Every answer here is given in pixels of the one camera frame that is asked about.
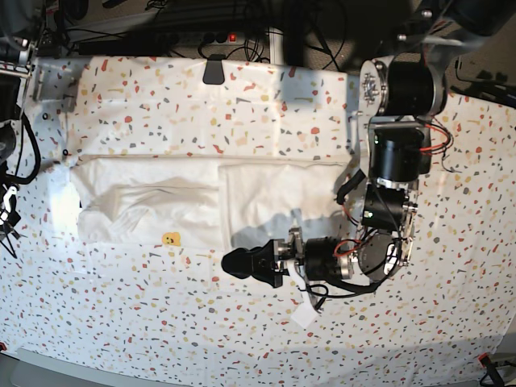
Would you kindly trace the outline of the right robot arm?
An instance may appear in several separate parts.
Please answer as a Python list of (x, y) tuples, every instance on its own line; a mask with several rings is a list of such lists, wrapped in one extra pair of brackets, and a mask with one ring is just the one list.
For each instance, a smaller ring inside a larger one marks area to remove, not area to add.
[[(15, 226), (20, 220), (16, 210), (17, 194), (22, 185), (35, 180), (41, 166), (41, 155), (35, 133), (24, 113), (24, 97), (34, 68), (32, 64), (44, 24), (43, 1), (1, 2), (1, 246), (16, 257), (10, 237), (20, 235)], [(8, 159), (27, 135), (34, 152), (34, 166), (25, 177), (8, 172)]]

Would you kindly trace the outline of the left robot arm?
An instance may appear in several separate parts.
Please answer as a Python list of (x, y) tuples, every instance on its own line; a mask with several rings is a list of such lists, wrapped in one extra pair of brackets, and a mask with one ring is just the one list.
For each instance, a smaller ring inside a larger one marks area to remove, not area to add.
[(360, 166), (336, 194), (343, 205), (365, 187), (357, 235), (303, 239), (300, 227), (286, 239), (238, 248), (222, 259), (225, 273), (279, 288), (290, 277), (302, 293), (293, 320), (308, 327), (331, 298), (371, 294), (410, 262), (418, 179), (433, 156), (453, 145), (437, 115), (447, 102), (446, 68), (481, 47), (513, 16), (512, 1), (423, 1), (360, 69), (356, 113)]

